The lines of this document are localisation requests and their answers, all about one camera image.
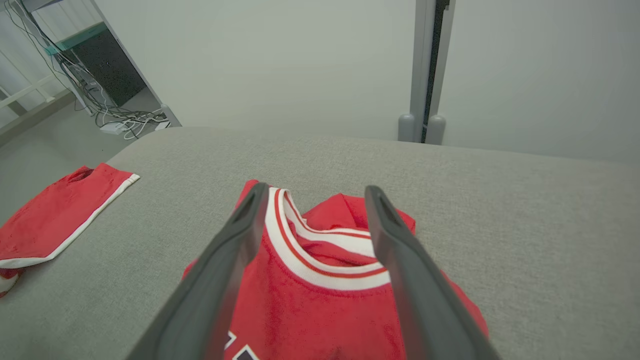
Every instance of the clothing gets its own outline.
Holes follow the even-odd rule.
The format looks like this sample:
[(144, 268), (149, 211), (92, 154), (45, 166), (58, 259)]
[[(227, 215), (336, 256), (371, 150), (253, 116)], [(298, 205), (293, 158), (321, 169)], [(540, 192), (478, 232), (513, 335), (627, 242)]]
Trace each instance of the clothing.
[[(399, 214), (415, 232), (415, 221)], [(488, 335), (480, 310), (450, 284)], [(262, 242), (244, 270), (228, 336), (225, 359), (405, 358), (363, 198), (338, 194), (300, 215), (288, 190), (270, 188)]]
[(107, 164), (81, 167), (49, 185), (0, 227), (0, 297), (17, 269), (55, 258), (140, 177)]

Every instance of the red jersey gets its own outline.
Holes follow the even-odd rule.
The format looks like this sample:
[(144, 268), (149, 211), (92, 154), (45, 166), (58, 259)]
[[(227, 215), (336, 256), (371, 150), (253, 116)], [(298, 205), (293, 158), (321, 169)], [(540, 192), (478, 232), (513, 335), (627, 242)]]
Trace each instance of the red jersey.
[[(245, 185), (241, 200), (256, 183)], [(415, 233), (415, 221), (398, 213)], [(449, 283), (488, 334), (477, 306)], [(338, 194), (301, 215), (288, 190), (270, 188), (262, 243), (244, 270), (225, 359), (404, 358), (364, 199)]]

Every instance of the gray table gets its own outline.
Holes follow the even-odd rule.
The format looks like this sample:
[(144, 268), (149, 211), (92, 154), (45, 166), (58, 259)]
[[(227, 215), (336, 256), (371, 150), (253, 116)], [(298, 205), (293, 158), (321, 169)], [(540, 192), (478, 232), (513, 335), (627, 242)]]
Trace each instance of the gray table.
[(248, 179), (302, 211), (381, 186), (480, 307), (504, 359), (640, 358), (640, 169), (506, 152), (210, 128), (110, 162), (141, 179), (0, 300), (2, 359), (121, 359)]

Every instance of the cable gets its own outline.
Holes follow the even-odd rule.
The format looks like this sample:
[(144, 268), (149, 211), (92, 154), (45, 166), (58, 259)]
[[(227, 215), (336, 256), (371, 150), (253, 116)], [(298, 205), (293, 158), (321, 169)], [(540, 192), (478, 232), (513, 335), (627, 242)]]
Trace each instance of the cable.
[(85, 105), (84, 108), (76, 109), (77, 104), (78, 104), (78, 98), (76, 97), (76, 99), (74, 100), (74, 111), (83, 111), (84, 109), (87, 108), (87, 105)]
[[(61, 59), (59, 59), (58, 57), (66, 60), (66, 64), (71, 65), (81, 71), (84, 71), (85, 73), (89, 74), (93, 79), (95, 79), (95, 77), (93, 76), (93, 74), (85, 67), (80, 66), (77, 63), (72, 62), (71, 60), (69, 60), (62, 52), (63, 50), (60, 49), (60, 47), (58, 47), (58, 45), (53, 42), (53, 40), (51, 40), (51, 38), (49, 38), (47, 36), (46, 33), (44, 33), (44, 31), (42, 30), (42, 28), (37, 24), (37, 22), (35, 22), (34, 20), (32, 20), (32, 18), (30, 17), (30, 13), (28, 13), (26, 11), (26, 8), (24, 7), (24, 3), (22, 2), (22, 0), (16, 0), (16, 3), (18, 4), (18, 6), (20, 7), (20, 10), (22, 11), (22, 14), (24, 15), (24, 17), (27, 18), (28, 21), (30, 21), (30, 23), (32, 23), (32, 25), (34, 25), (40, 32), (40, 34), (45, 37), (57, 50), (58, 53), (56, 54), (51, 54), (48, 51), (48, 48), (44, 45), (42, 45), (40, 43), (40, 39), (38, 37), (36, 37), (34, 34), (32, 34), (31, 32), (29, 32), (27, 30), (27, 25), (24, 22), (24, 19), (22, 16), (20, 16), (20, 14), (12, 7), (9, 6), (7, 7), (7, 4), (9, 3), (9, 1), (5, 1), (4, 4), (4, 9), (6, 10), (7, 14), (9, 15), (9, 18), (11, 19), (11, 22), (13, 23), (13, 25), (15, 25), (17, 28), (19, 28), (20, 30), (22, 30), (23, 32), (25, 32), (25, 34), (27, 34), (27, 38), (31, 41), (31, 43), (33, 44), (33, 46), (36, 48), (36, 51), (38, 52), (38, 54), (40, 55), (40, 57), (42, 58), (42, 60), (45, 62), (45, 65), (47, 65), (47, 67), (49, 68), (49, 70), (51, 71), (51, 73), (54, 75), (54, 77), (56, 78), (56, 80), (58, 80), (58, 82), (60, 82), (60, 85), (62, 85), (64, 88), (66, 88), (67, 90), (71, 91), (64, 83), (62, 83), (62, 81), (60, 81), (60, 78), (57, 77), (57, 75), (55, 74), (56, 72), (59, 74), (63, 74), (64, 76), (67, 77), (67, 79), (69, 79), (69, 81), (71, 81), (80, 91), (82, 91), (82, 93), (84, 94), (84, 96), (86, 97), (86, 99), (88, 100), (88, 102), (86, 103), (85, 107), (80, 109), (83, 110), (85, 108), (89, 108), (90, 110), (94, 111), (95, 114), (95, 125), (100, 128), (106, 124), (109, 124), (110, 122), (105, 122), (105, 117), (106, 115), (112, 116), (114, 118), (117, 119), (122, 119), (123, 121), (111, 121), (111, 122), (119, 122), (121, 124), (131, 124), (126, 130), (125, 130), (125, 139), (126, 140), (131, 140), (133, 138), (138, 138), (138, 135), (140, 135), (140, 133), (144, 130), (145, 126), (149, 123), (149, 122), (155, 122), (155, 123), (160, 123), (160, 122), (166, 122), (168, 121), (166, 118), (164, 120), (158, 120), (157, 117), (159, 115), (156, 115), (155, 117), (150, 117), (150, 115), (157, 113), (158, 111), (161, 111), (162, 109), (158, 109), (158, 110), (154, 110), (151, 112), (147, 112), (147, 111), (132, 111), (132, 110), (128, 110), (125, 108), (122, 108), (120, 106), (113, 106), (110, 107), (107, 106), (107, 97), (104, 95), (104, 88), (102, 87), (102, 85), (98, 84), (100, 86), (100, 95), (104, 98), (104, 104), (98, 102), (98, 100), (96, 100), (96, 98), (93, 97), (93, 95), (87, 91), (86, 89), (86, 85), (82, 85), (80, 83), (78, 83), (74, 78), (72, 78), (72, 76), (67, 72), (65, 66), (63, 66), (65, 64), (65, 61), (62, 61)], [(13, 13), (15, 15), (17, 15), (20, 18), (20, 21), (22, 22), (22, 26), (18, 25), (18, 23), (13, 19), (13, 16), (11, 15), (11, 11), (13, 11)], [(42, 55), (42, 53), (40, 52), (40, 50), (38, 49), (38, 45), (36, 45), (36, 42), (38, 43), (38, 45), (40, 47), (42, 47), (43, 49), (45, 49), (47, 51), (47, 53), (49, 54), (49, 59), (51, 61), (51, 66), (49, 66), (49, 62), (47, 62), (47, 60), (45, 59), (45, 57)], [(55, 69), (55, 65), (53, 63), (53, 57), (56, 57), (58, 63), (60, 63), (60, 69), (62, 70), (62, 72), (58, 71)], [(76, 109), (76, 102), (74, 102), (74, 110), (79, 111)], [(98, 125), (98, 115), (100, 115), (100, 113), (103, 113), (102, 116), (102, 125)], [(140, 120), (141, 118), (146, 117), (146, 120), (142, 121)], [(135, 133), (135, 129), (138, 127), (140, 127), (140, 130), (138, 130), (137, 133)], [(127, 134), (131, 132), (131, 134), (133, 135), (133, 137), (127, 137)]]
[[(24, 29), (23, 29), (23, 28), (21, 28), (21, 27), (20, 27), (20, 26), (19, 26), (19, 25), (14, 21), (13, 17), (11, 16), (11, 11), (9, 11), (9, 9), (7, 8), (7, 3), (8, 3), (8, 1), (4, 3), (4, 9), (6, 10), (7, 15), (9, 15), (9, 19), (11, 19), (11, 22), (12, 22), (14, 25), (16, 25), (20, 30), (23, 30), (25, 33), (27, 33), (27, 38), (31, 41), (31, 43), (33, 44), (33, 47), (35, 47), (35, 48), (36, 48), (36, 51), (38, 52), (38, 55), (40, 55), (40, 57), (43, 59), (44, 63), (47, 65), (47, 67), (49, 68), (49, 70), (51, 70), (51, 74), (53, 74), (54, 78), (56, 78), (56, 80), (58, 80), (58, 82), (60, 83), (60, 85), (62, 85), (62, 87), (63, 87), (63, 88), (65, 88), (65, 89), (69, 90), (69, 88), (67, 88), (67, 86), (66, 86), (66, 85), (64, 85), (64, 84), (62, 83), (62, 81), (60, 81), (60, 79), (56, 76), (56, 73), (55, 73), (54, 71), (57, 71), (57, 70), (54, 70), (54, 69), (52, 69), (52, 68), (49, 66), (49, 63), (47, 63), (47, 60), (44, 58), (44, 56), (42, 56), (42, 53), (41, 53), (41, 52), (40, 52), (40, 50), (38, 49), (38, 46), (36, 45), (36, 43), (33, 41), (33, 39), (32, 39), (31, 37), (34, 37), (34, 38), (36, 39), (36, 41), (38, 41), (38, 38), (36, 38), (34, 34), (32, 34), (32, 33), (28, 32), (28, 31), (26, 30), (27, 25), (24, 23), (24, 20), (22, 20), (22, 18), (20, 18), (20, 21), (22, 21), (22, 25), (24, 26)], [(13, 10), (13, 12), (15, 12), (15, 14), (16, 14), (16, 15), (18, 15), (18, 17), (20, 17), (20, 15), (19, 15), (15, 10)]]
[(107, 112), (109, 111), (109, 107), (107, 106), (107, 97), (104, 96), (104, 87), (100, 85), (100, 96), (104, 98), (104, 115), (102, 116), (102, 125), (104, 125), (104, 117), (107, 116)]

